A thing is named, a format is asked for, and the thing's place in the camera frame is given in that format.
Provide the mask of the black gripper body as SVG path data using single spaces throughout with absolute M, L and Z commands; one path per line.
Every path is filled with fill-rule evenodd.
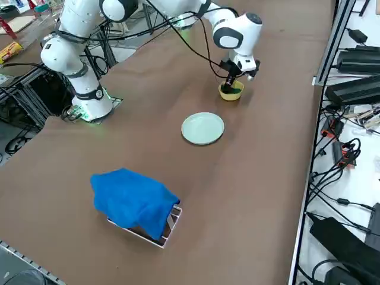
M 231 60 L 221 60 L 220 68 L 228 72 L 228 77 L 241 77 L 246 74 L 246 72 L 241 71 L 241 69 Z

